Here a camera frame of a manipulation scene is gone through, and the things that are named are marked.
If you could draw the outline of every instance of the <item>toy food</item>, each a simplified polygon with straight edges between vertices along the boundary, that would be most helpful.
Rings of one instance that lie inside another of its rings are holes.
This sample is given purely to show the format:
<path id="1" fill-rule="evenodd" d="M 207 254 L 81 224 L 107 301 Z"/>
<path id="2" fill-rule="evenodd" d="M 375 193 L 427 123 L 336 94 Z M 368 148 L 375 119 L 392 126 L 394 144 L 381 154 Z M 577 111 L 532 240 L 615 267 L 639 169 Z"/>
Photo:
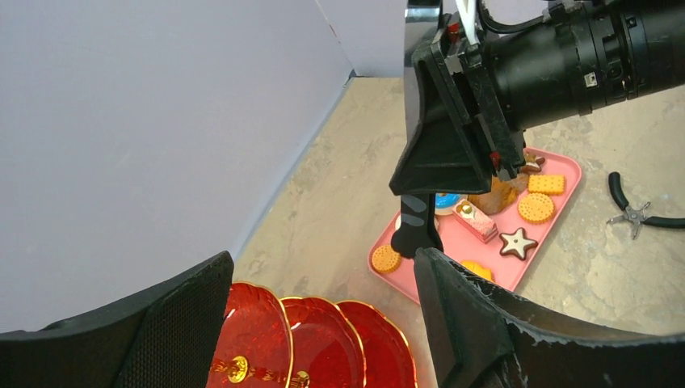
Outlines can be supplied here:
<path id="1" fill-rule="evenodd" d="M 527 222 L 543 224 L 554 216 L 554 202 L 545 194 L 528 194 L 519 202 L 519 214 Z"/>
<path id="2" fill-rule="evenodd" d="M 526 238 L 526 230 L 524 228 L 519 228 L 513 234 L 502 233 L 499 235 L 499 238 L 504 243 L 499 254 L 502 256 L 516 256 L 519 260 L 525 260 L 528 251 L 538 246 L 537 241 Z"/>
<path id="3" fill-rule="evenodd" d="M 454 208 L 456 220 L 482 242 L 487 243 L 497 234 L 497 224 L 467 200 L 460 200 Z"/>
<path id="4" fill-rule="evenodd" d="M 531 175 L 528 180 L 528 191 L 560 196 L 564 193 L 566 178 L 563 175 Z"/>
<path id="5" fill-rule="evenodd" d="M 483 213 L 491 216 L 500 213 L 516 202 L 519 194 L 528 185 L 528 175 L 520 174 L 510 182 L 493 178 L 492 187 L 487 194 L 467 196 L 467 200 L 476 205 Z"/>
<path id="6" fill-rule="evenodd" d="M 542 165 L 546 162 L 545 158 L 532 154 L 530 152 L 524 152 L 523 156 L 526 159 L 526 165 L 521 167 L 521 173 L 524 174 L 538 174 L 542 172 Z"/>
<path id="7" fill-rule="evenodd" d="M 524 152 L 526 165 L 521 167 L 520 173 L 509 182 L 502 182 L 495 177 L 490 192 L 487 194 L 471 195 L 466 199 L 476 205 L 483 213 L 492 216 L 500 213 L 509 205 L 516 202 L 519 195 L 526 190 L 530 174 L 542 172 L 545 159 L 530 152 Z"/>
<path id="8" fill-rule="evenodd" d="M 466 269 L 469 271 L 475 273 L 476 275 L 482 277 L 483 279 L 490 280 L 494 283 L 494 278 L 492 276 L 492 271 L 489 268 L 485 268 L 481 266 L 480 264 L 476 263 L 475 261 L 462 261 L 461 265 L 463 265 Z"/>
<path id="9" fill-rule="evenodd" d="M 439 230 L 440 229 L 440 222 L 438 222 L 438 218 L 434 217 L 433 222 L 435 222 L 435 229 Z M 395 220 L 395 230 L 400 230 L 400 226 L 402 226 L 402 215 L 400 214 L 397 216 L 397 219 Z"/>
<path id="10" fill-rule="evenodd" d="M 402 257 L 390 245 L 376 248 L 371 257 L 371 266 L 378 273 L 395 272 L 402 264 Z"/>
<path id="11" fill-rule="evenodd" d="M 439 192 L 435 194 L 435 215 L 448 216 L 452 214 L 452 208 L 459 200 L 459 194 L 447 194 Z"/>

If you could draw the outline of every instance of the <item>rectangular cookie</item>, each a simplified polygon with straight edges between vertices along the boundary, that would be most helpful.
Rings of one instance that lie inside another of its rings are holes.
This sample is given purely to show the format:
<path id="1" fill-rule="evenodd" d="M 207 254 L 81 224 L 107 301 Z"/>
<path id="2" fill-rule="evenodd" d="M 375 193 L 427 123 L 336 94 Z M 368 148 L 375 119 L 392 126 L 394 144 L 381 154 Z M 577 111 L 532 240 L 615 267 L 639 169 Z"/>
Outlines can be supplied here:
<path id="1" fill-rule="evenodd" d="M 566 178 L 563 175 L 531 175 L 528 179 L 528 191 L 560 196 L 566 190 Z"/>

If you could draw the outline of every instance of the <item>pink cake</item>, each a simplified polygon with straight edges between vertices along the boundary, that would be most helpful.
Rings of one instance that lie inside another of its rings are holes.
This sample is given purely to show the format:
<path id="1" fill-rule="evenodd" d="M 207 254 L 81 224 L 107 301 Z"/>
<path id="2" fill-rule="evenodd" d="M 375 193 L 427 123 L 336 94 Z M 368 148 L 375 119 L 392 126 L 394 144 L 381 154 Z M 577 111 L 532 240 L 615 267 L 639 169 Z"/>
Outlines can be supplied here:
<path id="1" fill-rule="evenodd" d="M 454 216 L 464 228 L 484 243 L 490 241 L 498 233 L 494 220 L 467 200 L 460 200 L 456 203 Z"/>

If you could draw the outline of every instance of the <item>blue donut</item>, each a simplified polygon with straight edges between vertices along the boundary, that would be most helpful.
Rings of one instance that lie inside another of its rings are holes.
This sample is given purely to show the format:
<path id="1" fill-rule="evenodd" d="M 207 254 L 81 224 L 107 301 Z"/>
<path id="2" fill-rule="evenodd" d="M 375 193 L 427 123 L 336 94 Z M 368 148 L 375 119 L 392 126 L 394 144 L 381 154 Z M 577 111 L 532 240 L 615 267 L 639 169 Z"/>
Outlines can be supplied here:
<path id="1" fill-rule="evenodd" d="M 459 194 L 447 194 L 444 192 L 439 192 L 435 194 L 435 208 L 451 208 L 452 206 L 456 205 L 456 203 L 459 201 L 459 198 Z"/>

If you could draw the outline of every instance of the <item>white wall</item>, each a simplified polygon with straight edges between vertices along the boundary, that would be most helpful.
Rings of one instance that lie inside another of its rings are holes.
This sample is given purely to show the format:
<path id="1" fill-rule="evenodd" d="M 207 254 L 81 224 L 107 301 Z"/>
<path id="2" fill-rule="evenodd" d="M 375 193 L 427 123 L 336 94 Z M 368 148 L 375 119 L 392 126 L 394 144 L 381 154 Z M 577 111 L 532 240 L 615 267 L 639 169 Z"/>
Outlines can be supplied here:
<path id="1" fill-rule="evenodd" d="M 0 332 L 238 253 L 351 71 L 314 0 L 0 12 Z"/>
<path id="2" fill-rule="evenodd" d="M 317 0 L 357 75 L 399 77 L 404 50 L 406 0 Z M 456 0 L 444 0 L 444 12 L 456 12 Z M 503 23 L 520 23 L 540 15 L 541 0 L 486 0 Z"/>

